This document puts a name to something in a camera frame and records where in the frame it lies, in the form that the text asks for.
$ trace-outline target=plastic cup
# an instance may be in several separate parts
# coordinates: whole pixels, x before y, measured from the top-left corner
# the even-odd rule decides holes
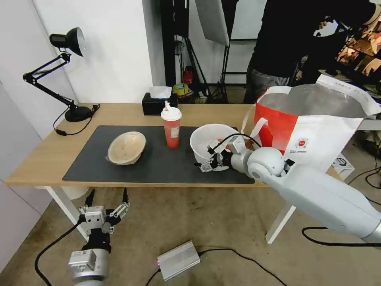
[[[169,148],[177,148],[179,146],[180,119],[181,111],[176,107],[171,107],[165,101],[161,117],[164,123],[165,139]]]

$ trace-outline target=lamp shade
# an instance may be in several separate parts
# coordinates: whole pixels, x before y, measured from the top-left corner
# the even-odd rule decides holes
[[[79,56],[85,54],[85,37],[79,27],[71,29],[66,35],[51,34],[49,40],[57,48],[68,48]]]

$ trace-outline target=concrete floor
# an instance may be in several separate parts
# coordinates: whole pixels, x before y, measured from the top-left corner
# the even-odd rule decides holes
[[[351,143],[344,154],[356,167],[351,177],[374,166],[373,158]],[[369,187],[362,177],[353,186],[373,200],[381,201],[381,192]],[[94,203],[115,207],[121,196],[120,188],[98,189]],[[111,238],[114,249],[107,285],[145,285],[157,269],[156,257],[188,240],[193,240],[198,250],[233,247],[256,259],[289,286],[381,285],[378,250],[313,244],[300,230],[319,224],[298,211],[274,244],[268,245],[264,236],[284,203],[270,188],[131,188],[129,197],[131,210]],[[83,202],[84,198],[75,200],[77,206]],[[70,226],[52,202],[1,273],[0,285],[44,285],[33,269],[35,257]],[[312,235],[331,242],[359,242],[357,238],[330,230]],[[80,250],[83,244],[79,233],[73,232],[44,254],[40,268],[53,285],[72,285],[67,261],[71,252]],[[202,257],[200,264],[170,281],[164,283],[158,274],[150,285],[278,286],[280,283],[256,264],[231,252],[211,252]]]

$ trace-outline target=table leg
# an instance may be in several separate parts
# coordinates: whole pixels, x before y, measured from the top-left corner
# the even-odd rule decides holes
[[[273,225],[270,227],[269,231],[266,234],[266,241],[268,244],[274,242],[278,234],[281,232],[282,228],[285,226],[286,222],[289,220],[291,215],[296,210],[296,207],[286,203],[283,209],[280,211],[278,217],[275,219]]]
[[[79,211],[73,205],[65,191],[61,187],[43,187],[46,189],[52,198],[56,201],[59,207],[63,210],[65,215],[69,220],[76,224],[79,218]],[[83,224],[77,227],[79,233],[83,236],[86,241],[89,241],[89,236],[86,234],[86,229],[83,228]]]

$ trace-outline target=black desk mat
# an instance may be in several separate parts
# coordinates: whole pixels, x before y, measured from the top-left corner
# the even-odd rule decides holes
[[[64,181],[127,183],[252,184],[235,170],[202,173],[189,139],[197,127],[180,127],[179,147],[170,149],[162,126],[98,126],[78,154]],[[133,165],[117,166],[108,162],[108,147],[120,134],[138,131],[146,137],[146,147]]]

